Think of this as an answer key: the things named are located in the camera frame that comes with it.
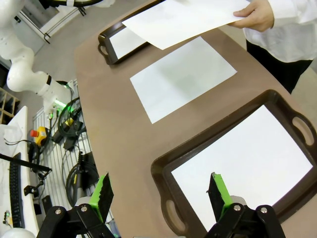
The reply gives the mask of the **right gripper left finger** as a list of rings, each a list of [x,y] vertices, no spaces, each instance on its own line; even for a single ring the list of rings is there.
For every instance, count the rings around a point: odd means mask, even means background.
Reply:
[[[88,203],[75,205],[66,210],[53,206],[37,234],[38,238],[75,238],[88,235],[90,238],[113,238],[114,234],[106,226],[114,194],[109,174],[100,177]]]

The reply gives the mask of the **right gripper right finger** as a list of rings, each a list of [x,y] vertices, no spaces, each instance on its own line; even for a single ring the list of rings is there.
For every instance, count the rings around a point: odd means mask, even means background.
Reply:
[[[260,205],[255,210],[233,202],[220,174],[211,173],[207,190],[216,223],[207,238],[284,238],[274,209]]]

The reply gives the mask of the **person's left hand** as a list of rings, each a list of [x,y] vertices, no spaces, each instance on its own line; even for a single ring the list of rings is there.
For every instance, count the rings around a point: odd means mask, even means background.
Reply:
[[[272,28],[274,25],[273,10],[267,0],[253,0],[244,9],[233,13],[242,19],[229,23],[229,26],[253,29],[259,32]]]

